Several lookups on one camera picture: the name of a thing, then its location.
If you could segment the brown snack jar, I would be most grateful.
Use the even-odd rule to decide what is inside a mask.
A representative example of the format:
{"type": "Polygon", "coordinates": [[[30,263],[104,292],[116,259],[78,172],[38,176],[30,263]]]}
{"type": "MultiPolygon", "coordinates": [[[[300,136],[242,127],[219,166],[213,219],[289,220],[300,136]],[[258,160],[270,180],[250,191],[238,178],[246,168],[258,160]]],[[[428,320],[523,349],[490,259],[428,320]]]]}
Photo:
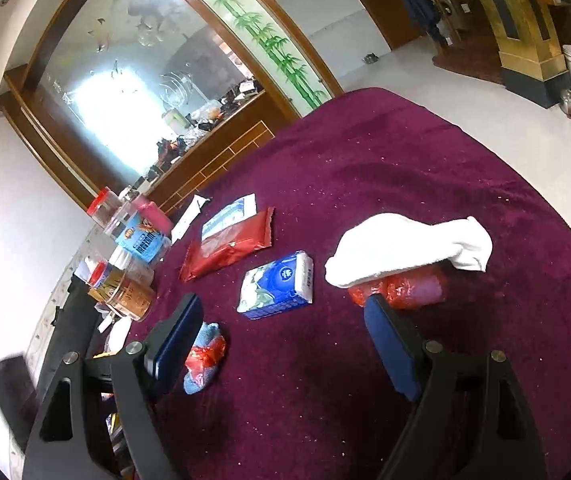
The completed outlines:
{"type": "Polygon", "coordinates": [[[122,318],[141,321],[150,310],[156,293],[107,261],[100,261],[90,274],[88,294],[122,318]]]}

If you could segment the blue label clear jar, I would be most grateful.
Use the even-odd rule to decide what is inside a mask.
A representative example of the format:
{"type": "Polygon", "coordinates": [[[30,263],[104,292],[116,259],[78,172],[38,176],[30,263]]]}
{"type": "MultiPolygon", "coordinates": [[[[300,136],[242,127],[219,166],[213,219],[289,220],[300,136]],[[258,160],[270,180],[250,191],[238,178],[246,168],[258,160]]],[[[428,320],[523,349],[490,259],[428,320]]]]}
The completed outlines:
{"type": "Polygon", "coordinates": [[[118,209],[113,218],[111,235],[116,245],[148,266],[160,263],[171,248],[170,239],[130,204],[118,209]]]}

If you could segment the red foil pouch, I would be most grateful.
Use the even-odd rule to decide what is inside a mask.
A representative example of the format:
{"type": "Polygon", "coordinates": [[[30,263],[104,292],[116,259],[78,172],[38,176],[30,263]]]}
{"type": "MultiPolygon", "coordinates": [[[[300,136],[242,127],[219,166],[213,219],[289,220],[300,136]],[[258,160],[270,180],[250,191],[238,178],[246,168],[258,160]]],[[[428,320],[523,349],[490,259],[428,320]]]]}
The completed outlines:
{"type": "Polygon", "coordinates": [[[272,246],[274,213],[275,208],[268,207],[205,240],[192,242],[186,251],[179,278],[184,283],[191,282],[272,246]]]}

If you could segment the gold black pillar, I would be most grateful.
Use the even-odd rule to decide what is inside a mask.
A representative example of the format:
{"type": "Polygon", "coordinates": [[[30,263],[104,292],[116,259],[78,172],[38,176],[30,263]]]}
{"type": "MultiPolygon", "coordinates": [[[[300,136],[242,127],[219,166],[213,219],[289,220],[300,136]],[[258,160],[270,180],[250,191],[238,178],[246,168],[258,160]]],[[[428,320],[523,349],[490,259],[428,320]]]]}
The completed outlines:
{"type": "Polygon", "coordinates": [[[539,0],[479,0],[498,46],[506,89],[543,108],[560,101],[570,74],[548,7],[539,0]]]}

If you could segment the person in dark jacket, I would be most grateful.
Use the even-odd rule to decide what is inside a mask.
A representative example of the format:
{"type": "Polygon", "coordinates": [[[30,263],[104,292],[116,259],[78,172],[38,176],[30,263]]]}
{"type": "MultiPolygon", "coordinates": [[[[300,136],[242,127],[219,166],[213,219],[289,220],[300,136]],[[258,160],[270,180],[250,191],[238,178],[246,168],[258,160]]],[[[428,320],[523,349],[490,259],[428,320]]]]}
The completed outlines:
{"type": "Polygon", "coordinates": [[[447,39],[438,28],[442,14],[432,0],[401,0],[409,18],[427,33],[440,49],[448,47],[447,39]]]}

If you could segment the wooden cabinet counter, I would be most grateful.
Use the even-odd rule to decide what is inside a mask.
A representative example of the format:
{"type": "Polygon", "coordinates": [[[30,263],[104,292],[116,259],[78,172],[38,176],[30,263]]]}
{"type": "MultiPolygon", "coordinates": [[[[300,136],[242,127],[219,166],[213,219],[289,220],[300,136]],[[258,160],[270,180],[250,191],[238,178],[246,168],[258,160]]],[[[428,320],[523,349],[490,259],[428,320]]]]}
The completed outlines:
{"type": "Polygon", "coordinates": [[[276,134],[296,122],[298,112],[285,112],[262,91],[182,156],[173,167],[154,182],[147,197],[169,216],[192,193],[221,177],[236,162],[250,154],[276,134]]]}

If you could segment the white leaflet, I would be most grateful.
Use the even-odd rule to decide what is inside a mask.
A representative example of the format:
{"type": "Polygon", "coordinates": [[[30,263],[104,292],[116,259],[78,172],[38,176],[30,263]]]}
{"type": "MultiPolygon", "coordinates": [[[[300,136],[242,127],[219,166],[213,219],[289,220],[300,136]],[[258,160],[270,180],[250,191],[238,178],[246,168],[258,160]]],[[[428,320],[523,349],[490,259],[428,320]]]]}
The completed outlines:
{"type": "Polygon", "coordinates": [[[172,243],[176,243],[177,240],[181,240],[182,237],[184,237],[192,222],[198,218],[198,215],[201,213],[203,207],[210,201],[211,200],[208,197],[194,194],[190,204],[182,213],[174,228],[171,230],[172,243]]]}

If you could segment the red lid clear jar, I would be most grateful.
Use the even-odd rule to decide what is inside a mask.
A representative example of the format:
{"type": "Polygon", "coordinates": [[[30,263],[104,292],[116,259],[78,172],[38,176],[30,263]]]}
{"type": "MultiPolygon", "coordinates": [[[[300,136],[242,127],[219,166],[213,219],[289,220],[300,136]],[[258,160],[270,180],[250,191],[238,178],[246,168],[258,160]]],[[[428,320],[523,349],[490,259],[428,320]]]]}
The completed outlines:
{"type": "Polygon", "coordinates": [[[106,186],[88,206],[86,212],[98,226],[104,229],[122,206],[122,200],[106,186]]]}

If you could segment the red plastic bag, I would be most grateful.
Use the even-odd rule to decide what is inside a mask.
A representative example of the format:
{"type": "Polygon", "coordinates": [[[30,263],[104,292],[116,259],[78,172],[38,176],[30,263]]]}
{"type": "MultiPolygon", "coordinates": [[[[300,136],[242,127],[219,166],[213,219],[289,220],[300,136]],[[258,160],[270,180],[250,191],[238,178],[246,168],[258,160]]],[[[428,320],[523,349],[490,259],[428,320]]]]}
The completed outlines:
{"type": "Polygon", "coordinates": [[[439,266],[423,266],[348,289],[351,300],[359,307],[365,307],[367,299],[375,294],[381,295],[393,309],[417,310],[445,301],[447,280],[439,266]]]}

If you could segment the blue white tissue packet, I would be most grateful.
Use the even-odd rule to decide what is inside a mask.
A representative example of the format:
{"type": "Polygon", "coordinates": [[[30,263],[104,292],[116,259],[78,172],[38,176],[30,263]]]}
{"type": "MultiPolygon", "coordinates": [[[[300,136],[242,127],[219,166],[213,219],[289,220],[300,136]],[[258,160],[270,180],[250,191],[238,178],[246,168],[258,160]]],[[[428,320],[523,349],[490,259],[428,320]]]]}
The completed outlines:
{"type": "Polygon", "coordinates": [[[244,275],[237,312],[259,320],[314,302],[314,260],[299,250],[244,275]]]}

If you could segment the white folded towel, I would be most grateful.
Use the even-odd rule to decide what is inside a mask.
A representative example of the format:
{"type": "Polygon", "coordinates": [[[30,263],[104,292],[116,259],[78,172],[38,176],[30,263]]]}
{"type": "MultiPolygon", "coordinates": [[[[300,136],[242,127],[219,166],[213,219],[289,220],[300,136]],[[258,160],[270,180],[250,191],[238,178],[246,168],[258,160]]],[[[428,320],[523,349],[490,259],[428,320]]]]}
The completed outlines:
{"type": "Polygon", "coordinates": [[[484,272],[492,252],[491,235],[476,218],[427,224],[385,212],[342,235],[325,263],[325,280],[348,289],[445,260],[459,270],[484,272]]]}

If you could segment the maroon velvet tablecloth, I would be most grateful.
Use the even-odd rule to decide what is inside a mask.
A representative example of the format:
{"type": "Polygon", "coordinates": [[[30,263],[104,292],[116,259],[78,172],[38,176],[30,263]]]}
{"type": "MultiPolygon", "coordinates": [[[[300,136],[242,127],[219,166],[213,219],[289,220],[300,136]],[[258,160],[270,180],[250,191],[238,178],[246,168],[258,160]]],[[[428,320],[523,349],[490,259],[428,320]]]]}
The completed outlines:
{"type": "Polygon", "coordinates": [[[363,311],[325,281],[343,233],[380,212],[424,223],[473,217],[491,234],[483,273],[448,273],[448,299],[412,313],[450,351],[500,349],[543,442],[548,474],[571,479],[571,229],[513,169],[458,127],[383,89],[349,92],[279,132],[208,185],[212,216],[254,194],[275,208],[272,247],[184,283],[194,223],[159,267],[147,336],[187,292],[222,326],[227,356],[214,382],[158,404],[162,438],[192,479],[373,479],[403,430],[396,392],[363,311]],[[237,312],[249,270],[302,250],[314,302],[249,320],[237,312]]]}

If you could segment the blue cloth in red bag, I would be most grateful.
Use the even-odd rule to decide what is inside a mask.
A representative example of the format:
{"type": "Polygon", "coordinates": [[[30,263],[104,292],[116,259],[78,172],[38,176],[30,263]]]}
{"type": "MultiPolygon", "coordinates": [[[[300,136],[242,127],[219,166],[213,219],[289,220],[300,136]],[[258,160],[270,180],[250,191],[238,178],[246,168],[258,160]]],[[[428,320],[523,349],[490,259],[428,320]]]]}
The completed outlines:
{"type": "Polygon", "coordinates": [[[187,394],[196,394],[212,382],[226,350],[227,341],[220,326],[203,322],[185,362],[187,373],[182,385],[187,394]]]}

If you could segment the blue white flat packet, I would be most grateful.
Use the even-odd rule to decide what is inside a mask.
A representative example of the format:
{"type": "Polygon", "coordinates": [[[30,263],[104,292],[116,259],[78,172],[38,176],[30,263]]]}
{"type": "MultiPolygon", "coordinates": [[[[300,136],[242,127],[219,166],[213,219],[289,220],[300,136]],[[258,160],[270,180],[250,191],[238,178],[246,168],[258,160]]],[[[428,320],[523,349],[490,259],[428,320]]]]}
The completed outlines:
{"type": "Polygon", "coordinates": [[[256,207],[256,197],[254,194],[244,195],[237,198],[231,204],[225,206],[222,210],[208,222],[204,223],[202,228],[202,238],[206,240],[224,229],[233,226],[236,223],[249,219],[258,213],[256,207]]]}

